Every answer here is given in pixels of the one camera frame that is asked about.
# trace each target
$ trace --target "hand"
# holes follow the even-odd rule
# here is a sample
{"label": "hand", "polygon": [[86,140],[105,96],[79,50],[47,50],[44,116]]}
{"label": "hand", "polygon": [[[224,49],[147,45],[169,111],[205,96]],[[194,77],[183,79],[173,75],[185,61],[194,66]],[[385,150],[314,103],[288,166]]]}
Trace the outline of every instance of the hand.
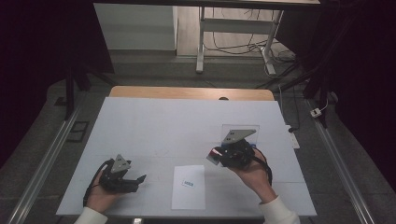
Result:
{"label": "hand", "polygon": [[[255,157],[266,161],[258,149],[254,149]],[[263,203],[276,199],[276,194],[268,182],[265,169],[256,161],[252,161],[245,169],[229,168],[234,171],[242,181],[260,197]]]}
{"label": "hand", "polygon": [[124,193],[108,192],[99,185],[99,179],[102,175],[101,171],[93,182],[91,194],[88,197],[87,207],[99,213],[104,213]]}

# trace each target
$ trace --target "white wall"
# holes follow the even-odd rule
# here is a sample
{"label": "white wall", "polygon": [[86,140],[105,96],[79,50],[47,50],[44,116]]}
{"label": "white wall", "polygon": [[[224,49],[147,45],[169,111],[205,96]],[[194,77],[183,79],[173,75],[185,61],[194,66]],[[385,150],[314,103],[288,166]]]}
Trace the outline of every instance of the white wall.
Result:
{"label": "white wall", "polygon": [[94,6],[108,49],[176,49],[176,7]]}

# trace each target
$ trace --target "white paper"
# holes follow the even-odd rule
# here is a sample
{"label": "white paper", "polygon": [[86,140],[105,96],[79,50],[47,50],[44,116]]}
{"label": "white paper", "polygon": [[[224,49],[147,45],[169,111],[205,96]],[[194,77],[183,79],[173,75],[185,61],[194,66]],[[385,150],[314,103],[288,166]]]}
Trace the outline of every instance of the white paper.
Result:
{"label": "white paper", "polygon": [[172,209],[205,210],[203,165],[175,166]]}

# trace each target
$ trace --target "person's left hand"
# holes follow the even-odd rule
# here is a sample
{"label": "person's left hand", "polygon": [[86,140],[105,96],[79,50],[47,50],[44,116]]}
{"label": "person's left hand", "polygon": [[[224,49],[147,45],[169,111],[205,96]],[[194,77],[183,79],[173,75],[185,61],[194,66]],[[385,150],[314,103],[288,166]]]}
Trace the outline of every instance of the person's left hand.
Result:
{"label": "person's left hand", "polygon": [[124,193],[112,193],[102,188],[99,185],[99,179],[102,175],[101,171],[93,182],[91,194],[88,197],[87,207],[99,213],[104,213],[107,208],[111,206]]}

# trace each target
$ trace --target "black curtain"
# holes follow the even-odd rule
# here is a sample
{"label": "black curtain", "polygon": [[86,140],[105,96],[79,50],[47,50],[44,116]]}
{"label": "black curtain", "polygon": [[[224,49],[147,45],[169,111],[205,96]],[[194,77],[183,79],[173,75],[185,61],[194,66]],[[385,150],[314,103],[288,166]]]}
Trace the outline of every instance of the black curtain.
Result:
{"label": "black curtain", "polygon": [[93,4],[0,2],[0,164],[29,130],[48,87],[72,68],[113,73]]}
{"label": "black curtain", "polygon": [[396,190],[396,3],[367,1],[333,56],[336,112]]}

